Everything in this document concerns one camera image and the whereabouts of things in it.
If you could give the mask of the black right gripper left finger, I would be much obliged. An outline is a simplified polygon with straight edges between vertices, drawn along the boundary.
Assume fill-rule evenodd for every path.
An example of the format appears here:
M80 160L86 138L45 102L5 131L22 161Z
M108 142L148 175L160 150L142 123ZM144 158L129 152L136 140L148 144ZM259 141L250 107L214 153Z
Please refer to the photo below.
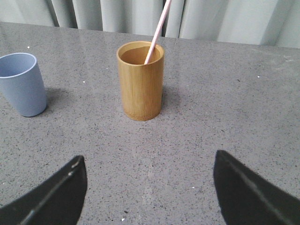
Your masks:
M42 184L0 209L2 225L75 225L84 205L87 175L75 156Z

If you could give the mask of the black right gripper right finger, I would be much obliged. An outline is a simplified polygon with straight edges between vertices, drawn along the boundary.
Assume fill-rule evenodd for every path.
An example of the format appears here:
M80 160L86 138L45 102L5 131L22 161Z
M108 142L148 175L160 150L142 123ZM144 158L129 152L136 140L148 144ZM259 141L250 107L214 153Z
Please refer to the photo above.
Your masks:
M225 150L215 156L214 185L228 225L298 225L300 201L274 186Z

